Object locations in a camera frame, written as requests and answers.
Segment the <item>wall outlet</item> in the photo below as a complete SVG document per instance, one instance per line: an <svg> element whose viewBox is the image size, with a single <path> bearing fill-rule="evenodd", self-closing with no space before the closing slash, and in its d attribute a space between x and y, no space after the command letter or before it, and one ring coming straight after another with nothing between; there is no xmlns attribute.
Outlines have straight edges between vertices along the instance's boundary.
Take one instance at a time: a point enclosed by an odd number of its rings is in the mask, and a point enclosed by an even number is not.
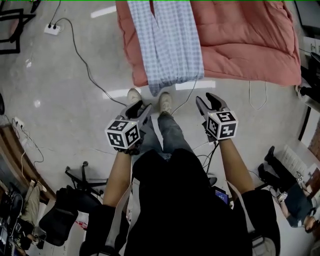
<svg viewBox="0 0 320 256"><path fill-rule="evenodd" d="M58 25L56 25L55 28L54 26L55 24L51 24L51 26L49 27L49 24L47 24L44 28L44 33L57 36L61 28Z"/></svg>
<svg viewBox="0 0 320 256"><path fill-rule="evenodd" d="M17 126L19 126L21 128L25 127L25 123L22 122L18 117L14 118L14 122L16 123Z"/></svg>

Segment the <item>white sneaker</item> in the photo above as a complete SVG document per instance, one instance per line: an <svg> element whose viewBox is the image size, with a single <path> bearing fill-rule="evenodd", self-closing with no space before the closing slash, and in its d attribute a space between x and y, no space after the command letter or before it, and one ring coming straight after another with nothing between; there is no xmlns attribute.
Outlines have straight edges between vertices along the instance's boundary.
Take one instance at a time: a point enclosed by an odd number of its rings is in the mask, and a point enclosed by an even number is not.
<svg viewBox="0 0 320 256"><path fill-rule="evenodd" d="M142 101L142 97L140 93L135 89L131 88L127 94L129 104L137 103L138 101Z"/></svg>
<svg viewBox="0 0 320 256"><path fill-rule="evenodd" d="M172 113L172 97L168 92L161 94L159 98L160 104L160 114L162 112L168 112L170 115Z"/></svg>

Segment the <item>white strap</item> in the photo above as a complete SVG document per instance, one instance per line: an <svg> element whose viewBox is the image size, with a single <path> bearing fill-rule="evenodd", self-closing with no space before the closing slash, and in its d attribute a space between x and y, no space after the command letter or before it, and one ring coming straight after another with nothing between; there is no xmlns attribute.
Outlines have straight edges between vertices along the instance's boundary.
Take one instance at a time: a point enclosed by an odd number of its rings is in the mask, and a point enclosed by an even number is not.
<svg viewBox="0 0 320 256"><path fill-rule="evenodd" d="M132 212L131 212L131 223L130 223L130 226L128 229L128 233L126 234L126 240L125 240L126 242L123 245L123 247L121 248L121 250L119 251L119 255L121 255L121 256L125 255L125 249L127 246L129 232L132 230L132 228L136 224L138 217L140 215L141 208L140 208L139 188L140 188L140 181L137 180L136 178L133 178L133 181L132 181L133 207L132 207Z"/></svg>
<svg viewBox="0 0 320 256"><path fill-rule="evenodd" d="M239 190L234 185L232 185L229 181L226 181L226 182L229 184L229 186L236 193L236 195L238 196L238 198L240 200L240 203L241 203L241 206L243 208L244 215L245 215L246 229L248 230L248 233L251 233L251 232L255 231L254 225L252 225L252 222L251 222L251 220L249 218L249 215L248 215L248 212L247 212L247 209L246 209L246 206L245 206L245 202L244 202Z"/></svg>
<svg viewBox="0 0 320 256"><path fill-rule="evenodd" d="M121 212L130 196L131 193L131 185L127 188L124 192L123 196L121 197L120 201L116 205L114 216L112 220L112 224L110 227L110 232L108 237L106 238L105 245L115 248L116 238L120 233L120 224L121 224Z"/></svg>
<svg viewBox="0 0 320 256"><path fill-rule="evenodd" d="M133 195L133 208L132 208L132 213L131 213L131 223L128 229L128 233L126 235L126 240L128 240L128 235L131 229L134 227L136 224L138 217L140 215L140 199L139 199L139 187L140 187L140 181L137 180L136 178L133 178L132 185L130 185L127 190L124 192L123 196L121 197L120 201L116 205L115 211L114 211L114 216L110 228L109 235L105 241L106 246L110 246L112 248L115 248L115 242L116 238L120 233L120 225L121 225L121 215L122 215L122 210L130 196L131 190L132 190L132 195ZM123 255L125 248L126 248L127 243L124 244L122 249L119 251L120 255Z"/></svg>

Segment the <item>jeans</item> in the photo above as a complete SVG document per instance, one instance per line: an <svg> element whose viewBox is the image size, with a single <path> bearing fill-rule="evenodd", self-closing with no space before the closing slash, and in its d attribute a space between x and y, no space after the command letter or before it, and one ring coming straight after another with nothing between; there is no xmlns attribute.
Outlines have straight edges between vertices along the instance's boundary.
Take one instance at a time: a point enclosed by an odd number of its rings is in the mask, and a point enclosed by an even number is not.
<svg viewBox="0 0 320 256"><path fill-rule="evenodd" d="M154 126L151 118L148 119L147 123L141 128L145 132L144 139L138 155L132 156L132 165L146 152L155 150L165 160L169 160L171 154L176 149L185 149L193 153L191 147L186 142L184 134L176 123L172 115L167 112L162 112L158 117L158 125L163 137L163 149L160 141L155 133Z"/></svg>
<svg viewBox="0 0 320 256"><path fill-rule="evenodd" d="M267 162L279 176L276 177L270 172L264 171L261 178L264 179L270 186L278 188L281 193L288 191L295 183L296 178L283 166L283 164L275 157L272 157Z"/></svg>

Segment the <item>person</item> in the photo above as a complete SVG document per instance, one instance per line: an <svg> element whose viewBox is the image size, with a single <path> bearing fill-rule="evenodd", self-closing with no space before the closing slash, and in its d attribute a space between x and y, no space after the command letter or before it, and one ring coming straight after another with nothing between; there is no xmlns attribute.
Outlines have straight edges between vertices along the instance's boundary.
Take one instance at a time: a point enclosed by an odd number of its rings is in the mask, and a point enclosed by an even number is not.
<svg viewBox="0 0 320 256"><path fill-rule="evenodd" d="M140 100L141 95L135 89L128 92L129 103ZM163 149L149 119L141 128L145 135L140 153L134 156L123 152L116 154L103 205L89 214L80 256L104 251L116 206L132 180L131 166L132 178L140 182L140 213L128 233L126 210L123 210L115 255L121 249L125 250L125 256L211 255L219 251L228 252L228 255L252 255L253 242L237 194L231 191L235 200L232 210L212 193L201 162L171 115L172 104L170 94L164 92L159 98L157 119ZM276 255L279 255L280 232L271 193L255 191L253 180L231 139L220 140L219 144L227 181L242 195L256 231L274 242Z"/></svg>
<svg viewBox="0 0 320 256"><path fill-rule="evenodd" d="M17 223L21 226L19 232L14 235L13 242L16 246L18 255L26 256L26 251L30 248L31 243L38 245L39 238L33 235L34 227L37 222L39 206L40 206L40 192L47 191L47 189L35 181L30 182L30 187L27 192L27 201L25 202L24 212L18 218Z"/></svg>
<svg viewBox="0 0 320 256"><path fill-rule="evenodd" d="M290 226L293 228L305 227L307 233L312 232L318 225L315 217L310 216L313 208L310 193L302 183L302 188L296 178L283 166L283 164L274 156L275 147L272 146L264 160L273 168L276 177L270 172L265 171L264 164L258 167L259 177L275 191L279 189L281 193L286 192L287 197L279 205Z"/></svg>

